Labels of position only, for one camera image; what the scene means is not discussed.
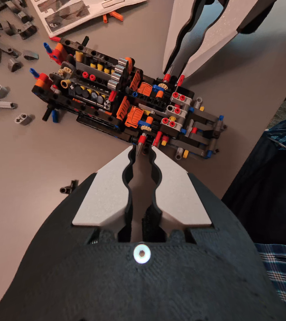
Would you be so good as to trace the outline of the dark trousers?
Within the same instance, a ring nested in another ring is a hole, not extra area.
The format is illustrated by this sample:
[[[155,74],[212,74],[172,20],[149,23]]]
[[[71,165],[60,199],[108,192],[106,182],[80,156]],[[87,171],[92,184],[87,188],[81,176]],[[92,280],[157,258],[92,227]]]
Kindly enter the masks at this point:
[[[267,132],[221,200],[254,243],[286,245],[286,150]]]

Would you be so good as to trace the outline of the lego sticker sheet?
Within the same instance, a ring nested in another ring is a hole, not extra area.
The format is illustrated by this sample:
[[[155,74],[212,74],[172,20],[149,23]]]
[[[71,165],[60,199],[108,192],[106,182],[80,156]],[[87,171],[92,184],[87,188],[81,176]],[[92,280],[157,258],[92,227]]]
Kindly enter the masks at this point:
[[[143,0],[31,0],[49,38],[82,23]]]

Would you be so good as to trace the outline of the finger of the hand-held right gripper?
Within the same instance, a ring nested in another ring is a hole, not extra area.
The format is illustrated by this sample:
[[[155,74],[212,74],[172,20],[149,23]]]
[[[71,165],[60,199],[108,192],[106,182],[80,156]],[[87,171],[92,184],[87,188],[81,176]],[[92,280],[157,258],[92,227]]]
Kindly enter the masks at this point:
[[[201,0],[175,0],[165,45],[163,72],[173,66],[185,35],[190,32],[201,15]]]
[[[206,29],[200,47],[189,58],[182,75],[188,78],[203,66],[218,50],[237,35],[236,29],[237,4],[227,4],[220,17]]]

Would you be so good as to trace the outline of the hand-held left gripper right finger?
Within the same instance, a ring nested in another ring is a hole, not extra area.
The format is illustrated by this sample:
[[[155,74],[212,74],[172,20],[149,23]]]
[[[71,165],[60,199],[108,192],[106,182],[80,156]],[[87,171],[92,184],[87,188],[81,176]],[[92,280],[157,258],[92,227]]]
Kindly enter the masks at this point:
[[[156,173],[155,204],[161,212],[161,229],[169,236],[174,230],[210,227],[212,221],[188,172],[157,147],[152,147],[151,156]]]

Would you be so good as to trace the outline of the black lego connector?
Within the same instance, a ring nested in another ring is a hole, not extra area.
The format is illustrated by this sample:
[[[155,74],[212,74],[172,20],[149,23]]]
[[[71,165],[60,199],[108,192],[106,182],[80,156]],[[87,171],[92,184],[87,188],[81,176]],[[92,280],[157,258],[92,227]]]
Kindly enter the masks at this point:
[[[77,187],[79,180],[72,180],[69,186],[61,187],[60,193],[70,195]]]

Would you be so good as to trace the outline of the black orange lego car chassis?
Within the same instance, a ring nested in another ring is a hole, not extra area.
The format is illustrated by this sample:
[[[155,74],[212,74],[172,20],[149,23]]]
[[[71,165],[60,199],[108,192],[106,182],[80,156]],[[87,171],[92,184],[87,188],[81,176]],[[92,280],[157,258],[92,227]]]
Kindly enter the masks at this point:
[[[30,68],[32,93],[47,103],[43,121],[52,115],[56,122],[61,110],[75,114],[78,123],[136,145],[137,154],[167,145],[176,149],[175,160],[219,153],[224,116],[205,112],[202,98],[181,86],[183,76],[148,77],[134,58],[113,58],[87,43],[88,37],[58,38],[54,49],[43,43],[59,65],[49,75]]]

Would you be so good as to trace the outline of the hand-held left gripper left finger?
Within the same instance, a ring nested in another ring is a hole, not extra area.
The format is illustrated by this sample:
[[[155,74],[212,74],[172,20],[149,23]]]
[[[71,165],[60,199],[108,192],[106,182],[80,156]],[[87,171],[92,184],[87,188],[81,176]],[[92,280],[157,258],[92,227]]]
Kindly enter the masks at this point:
[[[99,169],[73,221],[74,226],[98,227],[113,232],[119,242],[130,242],[136,146],[132,145]]]

